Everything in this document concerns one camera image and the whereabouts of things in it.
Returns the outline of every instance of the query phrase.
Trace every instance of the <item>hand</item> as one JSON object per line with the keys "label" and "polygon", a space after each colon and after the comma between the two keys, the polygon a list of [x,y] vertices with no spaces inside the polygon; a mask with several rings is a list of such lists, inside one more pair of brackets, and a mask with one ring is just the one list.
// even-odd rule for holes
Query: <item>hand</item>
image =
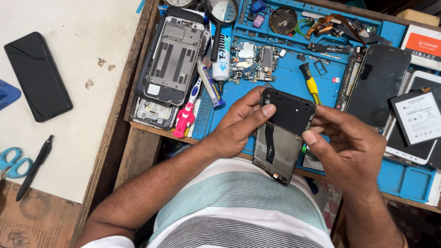
{"label": "hand", "polygon": [[[320,134],[329,136],[330,142]],[[303,139],[331,183],[343,192],[364,197],[377,191],[387,142],[373,127],[349,113],[318,105]]]}
{"label": "hand", "polygon": [[242,151],[248,136],[276,112],[274,104],[260,107],[264,89],[257,86],[233,103],[216,129],[198,144],[214,158],[229,158]]}

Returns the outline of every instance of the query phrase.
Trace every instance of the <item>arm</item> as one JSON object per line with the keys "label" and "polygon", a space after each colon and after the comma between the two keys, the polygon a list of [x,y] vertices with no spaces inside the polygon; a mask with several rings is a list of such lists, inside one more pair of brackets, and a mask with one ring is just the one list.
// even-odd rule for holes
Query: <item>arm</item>
{"label": "arm", "polygon": [[331,183],[343,191],[351,246],[402,248],[404,241],[377,187],[385,138],[355,116],[324,106],[317,106],[303,138]]}
{"label": "arm", "polygon": [[90,215],[75,247],[115,235],[133,240],[135,231],[206,166],[217,158],[239,153],[249,134],[276,112],[272,104],[259,107],[263,90],[258,86],[236,101],[205,139],[143,172],[106,198]]}

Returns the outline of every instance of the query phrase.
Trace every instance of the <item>magnifier handle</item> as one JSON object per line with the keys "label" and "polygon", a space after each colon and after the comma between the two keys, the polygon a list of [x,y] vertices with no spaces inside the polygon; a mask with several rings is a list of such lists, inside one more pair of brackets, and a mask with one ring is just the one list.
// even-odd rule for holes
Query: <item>magnifier handle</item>
{"label": "magnifier handle", "polygon": [[217,61],[217,54],[219,53],[219,40],[221,38],[221,25],[216,25],[216,32],[214,34],[214,40],[213,40],[213,49],[211,50],[211,62]]}

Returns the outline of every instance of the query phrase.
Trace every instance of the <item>black pen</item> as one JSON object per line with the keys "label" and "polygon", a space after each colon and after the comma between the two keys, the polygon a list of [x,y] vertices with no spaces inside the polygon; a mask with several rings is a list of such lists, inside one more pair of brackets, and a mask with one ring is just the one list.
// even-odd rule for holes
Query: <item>black pen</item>
{"label": "black pen", "polygon": [[19,192],[17,193],[16,201],[19,201],[26,193],[26,191],[29,189],[30,185],[32,184],[32,181],[35,178],[35,175],[38,172],[38,169],[40,166],[45,162],[46,158],[48,157],[49,153],[52,149],[52,139],[53,135],[49,136],[49,139],[45,141],[43,144],[43,147],[40,150],[40,153],[37,156],[37,159],[35,159],[34,164],[29,170],[29,173],[27,174],[22,186],[19,189]]}

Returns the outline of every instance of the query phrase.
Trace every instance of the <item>sim tray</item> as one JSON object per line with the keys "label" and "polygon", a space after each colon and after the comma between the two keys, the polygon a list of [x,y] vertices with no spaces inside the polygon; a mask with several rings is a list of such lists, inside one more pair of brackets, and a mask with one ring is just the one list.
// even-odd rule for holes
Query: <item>sim tray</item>
{"label": "sim tray", "polygon": [[[320,63],[321,65],[321,69],[318,68],[317,63]],[[314,66],[317,69],[318,73],[320,74],[320,76],[323,76],[324,74],[328,73],[328,71],[325,68],[325,65],[323,64],[323,62],[321,60],[317,60],[314,62]]]}

